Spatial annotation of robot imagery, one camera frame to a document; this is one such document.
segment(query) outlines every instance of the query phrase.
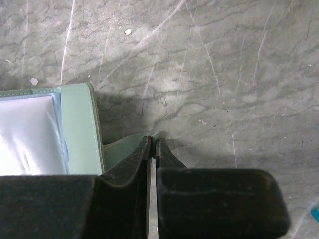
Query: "gray surface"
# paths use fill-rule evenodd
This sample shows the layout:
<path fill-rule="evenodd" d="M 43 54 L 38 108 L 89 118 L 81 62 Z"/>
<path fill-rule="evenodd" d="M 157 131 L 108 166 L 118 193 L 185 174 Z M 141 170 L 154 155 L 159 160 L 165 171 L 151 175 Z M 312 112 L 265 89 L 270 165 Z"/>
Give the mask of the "gray surface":
<path fill-rule="evenodd" d="M 164 130 L 187 166 L 269 170 L 283 238 L 318 238 L 317 0 L 2 0 L 0 22 L 1 90 L 91 82 L 104 143 Z"/>

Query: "white chip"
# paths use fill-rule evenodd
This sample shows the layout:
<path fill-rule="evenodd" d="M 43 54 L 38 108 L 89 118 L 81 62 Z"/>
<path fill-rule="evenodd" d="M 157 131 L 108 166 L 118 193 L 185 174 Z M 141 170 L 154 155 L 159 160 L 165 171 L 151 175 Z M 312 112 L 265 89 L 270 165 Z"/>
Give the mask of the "white chip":
<path fill-rule="evenodd" d="M 38 84 L 38 80 L 36 78 L 32 78 L 30 80 L 31 84 L 33 84 L 34 86 L 36 86 Z"/>
<path fill-rule="evenodd" d="M 125 33 L 125 35 L 127 35 L 127 36 L 128 36 L 128 35 L 130 35 L 130 34 L 132 33 L 132 31 L 131 31 L 130 29 L 127 29 L 127 30 L 125 30 L 125 32 L 124 32 L 124 33 Z"/>

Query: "gray marble surface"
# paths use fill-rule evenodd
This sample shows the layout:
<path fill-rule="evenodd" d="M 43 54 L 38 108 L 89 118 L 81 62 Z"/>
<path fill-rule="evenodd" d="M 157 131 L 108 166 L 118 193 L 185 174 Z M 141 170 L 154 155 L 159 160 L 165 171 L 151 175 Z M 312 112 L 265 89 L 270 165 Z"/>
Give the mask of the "gray marble surface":
<path fill-rule="evenodd" d="M 1 0 L 0 23 L 0 90 L 90 82 L 104 143 L 163 130 L 189 167 L 268 170 L 283 238 L 319 238 L 317 0 Z"/>

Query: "white plastic packet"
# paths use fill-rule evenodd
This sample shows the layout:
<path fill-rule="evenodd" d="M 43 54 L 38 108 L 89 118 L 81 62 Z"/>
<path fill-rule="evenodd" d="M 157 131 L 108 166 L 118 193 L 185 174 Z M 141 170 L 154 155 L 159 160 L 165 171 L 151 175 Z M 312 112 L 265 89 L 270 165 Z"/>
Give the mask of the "white plastic packet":
<path fill-rule="evenodd" d="M 68 174 L 56 99 L 59 93 L 0 98 L 0 175 Z"/>

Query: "blue object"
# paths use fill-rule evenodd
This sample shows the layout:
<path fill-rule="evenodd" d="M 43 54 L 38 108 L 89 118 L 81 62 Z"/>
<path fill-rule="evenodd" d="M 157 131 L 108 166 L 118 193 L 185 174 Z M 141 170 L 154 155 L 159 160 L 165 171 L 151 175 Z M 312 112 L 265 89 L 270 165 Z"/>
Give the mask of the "blue object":
<path fill-rule="evenodd" d="M 310 213 L 316 219 L 316 221 L 319 223 L 319 208 L 312 210 Z"/>

